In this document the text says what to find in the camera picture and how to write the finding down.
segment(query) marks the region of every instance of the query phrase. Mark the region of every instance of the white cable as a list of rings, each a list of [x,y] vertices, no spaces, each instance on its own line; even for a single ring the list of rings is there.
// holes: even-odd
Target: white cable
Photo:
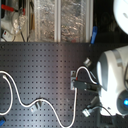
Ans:
[[[18,100],[19,100],[20,104],[21,104],[23,107],[26,107],[26,108],[31,107],[32,105],[34,105],[36,102],[39,102],[39,101],[45,102],[45,103],[47,103],[47,104],[52,108],[52,110],[53,110],[53,112],[54,112],[54,114],[55,114],[55,116],[56,116],[56,118],[57,118],[57,120],[58,120],[58,123],[59,123],[59,125],[60,125],[62,128],[70,128],[70,127],[72,127],[72,125],[74,124],[74,121],[75,121],[75,116],[76,116],[76,99],[77,99],[77,89],[76,89],[76,88],[75,88],[74,112],[73,112],[72,123],[71,123],[69,126],[65,127],[65,126],[63,126],[62,123],[60,122],[60,119],[59,119],[59,117],[58,117],[57,112],[55,111],[53,105],[52,105],[49,101],[47,101],[47,100],[45,100],[45,99],[37,99],[37,100],[33,101],[32,103],[30,103],[29,105],[23,104],[23,103],[21,102],[21,99],[20,99],[20,96],[19,96],[19,92],[18,92],[16,83],[15,83],[14,79],[12,78],[12,76],[11,76],[10,74],[8,74],[7,72],[5,72],[5,71],[0,71],[0,74],[1,74],[1,73],[2,73],[2,74],[6,74],[6,75],[12,80],[12,82],[13,82],[13,84],[14,84],[14,87],[15,87],[15,89],[16,89],[16,93],[17,93]],[[11,110],[12,103],[13,103],[13,92],[12,92],[11,84],[10,84],[10,82],[9,82],[9,80],[7,79],[6,76],[3,76],[3,78],[4,78],[4,79],[7,81],[7,83],[9,84],[9,88],[10,88],[10,92],[11,92],[11,103],[10,103],[9,109],[8,109],[5,113],[0,113],[0,115],[2,115],[2,116],[3,116],[3,115],[6,115],[6,114]]]
[[[88,70],[86,67],[84,67],[84,66],[81,66],[81,67],[79,67],[79,68],[77,69],[76,78],[78,77],[78,73],[79,73],[79,71],[80,71],[81,69],[85,69],[85,70],[87,71],[87,73],[88,73],[88,76],[89,76],[91,82],[92,82],[93,84],[97,84],[97,83],[92,79],[89,70]]]
[[[4,115],[6,115],[7,113],[9,113],[9,111],[10,111],[11,108],[12,108],[12,103],[13,103],[13,92],[12,92],[11,84],[10,84],[9,80],[7,79],[7,77],[6,77],[5,75],[3,76],[3,79],[5,79],[5,80],[7,81],[7,83],[8,83],[8,85],[9,85],[10,93],[11,93],[11,103],[10,103],[10,106],[9,106],[9,108],[8,108],[8,110],[7,110],[6,112],[0,113],[1,116],[4,116]]]

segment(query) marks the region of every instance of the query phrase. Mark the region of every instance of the white robot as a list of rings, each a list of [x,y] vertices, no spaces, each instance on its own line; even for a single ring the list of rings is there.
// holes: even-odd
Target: white robot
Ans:
[[[104,52],[97,63],[99,99],[112,116],[128,115],[128,46]],[[110,116],[101,109],[101,114]]]

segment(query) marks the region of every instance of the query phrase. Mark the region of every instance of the white cylindrical part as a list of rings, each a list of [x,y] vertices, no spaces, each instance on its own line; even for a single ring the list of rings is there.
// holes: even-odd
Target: white cylindrical part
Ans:
[[[114,0],[114,15],[120,28],[128,34],[128,0]]]

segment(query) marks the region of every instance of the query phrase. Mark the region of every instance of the cable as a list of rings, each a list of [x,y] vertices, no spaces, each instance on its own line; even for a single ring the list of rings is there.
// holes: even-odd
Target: cable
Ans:
[[[79,71],[80,71],[81,69],[85,69],[85,70],[87,71],[87,73],[88,73],[88,76],[89,76],[91,82],[92,82],[93,84],[97,84],[95,81],[93,81],[89,70],[88,70],[86,67],[84,67],[84,66],[81,66],[81,67],[79,67],[79,68],[77,69],[77,72],[76,72],[76,79],[78,79],[78,73],[79,73]]]
[[[127,87],[127,83],[126,83],[127,70],[128,70],[128,64],[126,66],[125,73],[124,73],[124,86],[125,86],[126,90],[128,91],[128,87]]]
[[[112,114],[103,106],[97,105],[96,107],[92,108],[92,109],[96,109],[96,108],[103,108],[104,110],[107,111],[107,113],[112,117]]]
[[[24,36],[23,36],[23,33],[22,33],[22,31],[21,31],[21,37],[22,37],[22,39],[23,39],[23,41],[25,42],[25,39],[24,39]]]
[[[14,36],[14,39],[13,39],[13,41],[12,41],[12,42],[14,42],[14,41],[15,41],[15,39],[16,39],[16,36]]]
[[[112,123],[113,125],[115,125],[117,128],[119,127],[114,119],[114,117],[112,116],[112,114],[103,106],[100,106],[100,105],[97,105],[96,107],[92,108],[92,109],[96,109],[96,108],[103,108],[110,116],[111,116],[111,119],[112,119]]]
[[[58,117],[58,114],[57,114],[57,112],[55,111],[55,108],[53,107],[53,105],[52,105],[49,101],[47,101],[47,100],[45,100],[45,99],[37,99],[37,100],[33,101],[32,103],[30,103],[30,104],[28,104],[28,105],[22,103],[22,101],[21,101],[21,99],[20,99],[20,96],[19,96],[18,89],[17,89],[17,85],[16,85],[14,79],[12,78],[12,76],[11,76],[10,74],[8,74],[7,72],[5,72],[5,71],[0,71],[0,74],[5,74],[5,75],[7,75],[7,76],[11,79],[11,81],[13,82],[13,85],[14,85],[14,87],[15,87],[18,100],[19,100],[20,104],[21,104],[23,107],[29,108],[29,107],[31,107],[32,105],[34,105],[36,102],[40,102],[40,101],[41,101],[41,102],[45,102],[45,103],[47,103],[47,104],[52,108],[52,110],[53,110],[53,112],[54,112],[54,114],[55,114],[55,116],[56,116],[56,118],[57,118],[57,120],[58,120],[58,123],[59,123],[59,125],[60,125],[62,128],[70,128],[70,127],[72,127],[72,125],[74,124],[74,121],[75,121],[75,116],[76,116],[76,99],[77,99],[77,89],[76,89],[76,88],[75,88],[74,112],[73,112],[72,123],[71,123],[69,126],[65,127],[65,126],[62,125],[62,123],[61,123],[61,121],[60,121],[60,119],[59,119],[59,117]],[[11,110],[11,107],[12,107],[12,103],[13,103],[12,87],[11,87],[11,84],[10,84],[9,80],[7,79],[7,77],[6,77],[5,75],[3,76],[3,78],[7,81],[8,85],[9,85],[9,88],[10,88],[10,92],[11,92],[11,103],[10,103],[9,109],[8,109],[6,112],[0,113],[0,115],[2,115],[2,116],[9,113],[9,111]]]
[[[10,111],[11,108],[12,108],[12,103],[13,103],[13,92],[12,92],[11,84],[10,84],[9,80],[7,79],[7,77],[6,77],[5,75],[3,76],[3,79],[5,79],[5,80],[7,81],[7,83],[8,83],[8,85],[9,85],[10,93],[11,93],[11,103],[10,103],[10,106],[9,106],[9,108],[8,108],[8,110],[7,110],[6,112],[0,113],[1,116],[4,116],[4,115],[6,115],[6,114],[9,113],[9,111]]]
[[[3,39],[5,42],[7,42],[7,40],[5,40],[3,37],[1,37],[1,39]]]

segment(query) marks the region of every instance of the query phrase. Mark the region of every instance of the pegboard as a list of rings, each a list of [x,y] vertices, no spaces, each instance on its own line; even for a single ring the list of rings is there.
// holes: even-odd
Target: pegboard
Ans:
[[[70,71],[77,70],[89,57],[95,65],[103,51],[122,44],[53,44],[53,43],[1,43],[0,70],[12,75],[16,81],[23,103],[31,103],[36,98],[45,98],[55,107],[61,122],[67,126],[72,121],[74,91],[70,90]],[[79,79],[88,80],[86,72]],[[6,123],[1,128],[60,128],[52,109],[44,104],[32,114],[23,108],[13,87],[14,102],[5,116]],[[76,120],[73,128],[96,128],[97,113],[86,118],[82,110],[95,96],[94,93],[79,90]],[[10,91],[0,75],[0,112],[10,104]],[[128,122],[122,121],[122,128]]]

